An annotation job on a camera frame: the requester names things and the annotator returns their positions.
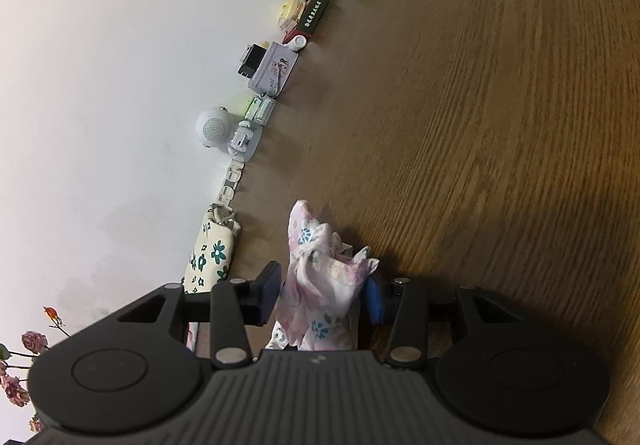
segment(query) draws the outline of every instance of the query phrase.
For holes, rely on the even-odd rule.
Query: pink rose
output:
[[[4,377],[0,378],[0,383],[2,384],[6,397],[12,404],[18,407],[24,407],[30,402],[31,398],[29,397],[29,393],[21,388],[18,377],[4,375]]]
[[[47,337],[42,333],[27,331],[22,336],[22,345],[37,355],[47,349],[49,343],[47,342]]]
[[[29,428],[32,432],[41,432],[44,430],[44,424],[40,418],[38,418],[37,414],[34,414],[33,418],[29,420]]]

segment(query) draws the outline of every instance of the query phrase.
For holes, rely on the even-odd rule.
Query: green leaf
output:
[[[9,360],[10,358],[11,353],[9,349],[7,349],[4,344],[0,344],[0,360]]]

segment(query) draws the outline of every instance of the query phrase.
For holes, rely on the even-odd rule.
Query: wooden table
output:
[[[235,275],[305,198],[389,275],[500,291],[596,349],[640,443],[640,0],[332,0],[232,205]]]

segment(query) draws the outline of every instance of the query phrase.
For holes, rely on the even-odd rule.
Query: white speaker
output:
[[[234,133],[234,121],[224,107],[202,112],[196,121],[198,139],[205,147],[222,147]]]

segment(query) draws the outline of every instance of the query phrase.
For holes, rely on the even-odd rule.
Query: white cylinder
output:
[[[306,37],[304,35],[296,35],[293,37],[285,47],[289,48],[291,51],[298,52],[303,47],[306,46]]]

